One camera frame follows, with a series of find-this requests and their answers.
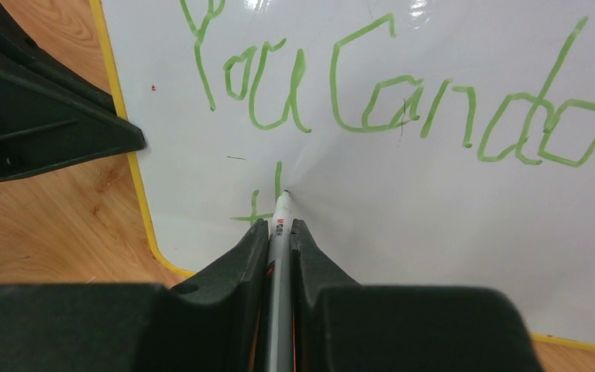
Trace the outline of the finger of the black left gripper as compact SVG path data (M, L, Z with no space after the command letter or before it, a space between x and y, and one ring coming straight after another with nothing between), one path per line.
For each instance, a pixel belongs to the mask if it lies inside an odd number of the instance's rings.
M145 145L111 95L38 47L0 3L0 182Z

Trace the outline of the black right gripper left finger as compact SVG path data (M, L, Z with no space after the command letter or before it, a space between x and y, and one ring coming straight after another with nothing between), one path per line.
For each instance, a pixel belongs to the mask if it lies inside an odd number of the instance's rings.
M267 222L193 277L0 285L0 371L250 371Z

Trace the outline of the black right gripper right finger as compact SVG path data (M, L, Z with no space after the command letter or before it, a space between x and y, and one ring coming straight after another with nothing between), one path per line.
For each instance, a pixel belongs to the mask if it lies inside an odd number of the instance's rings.
M521 314L492 288L363 285L291 229L299 371L540 371Z

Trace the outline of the green white marker pen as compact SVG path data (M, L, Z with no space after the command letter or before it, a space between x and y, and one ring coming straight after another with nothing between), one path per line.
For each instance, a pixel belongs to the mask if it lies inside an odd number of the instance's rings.
M273 214L269 256L270 279L268 304L265 371L292 371L294 369L294 326L291 294L291 197L282 191L277 198Z

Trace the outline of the yellow framed whiteboard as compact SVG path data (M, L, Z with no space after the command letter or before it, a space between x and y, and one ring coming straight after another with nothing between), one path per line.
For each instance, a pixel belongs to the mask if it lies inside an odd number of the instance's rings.
M364 284L496 288L595 345L595 1L96 1L153 255L289 191Z

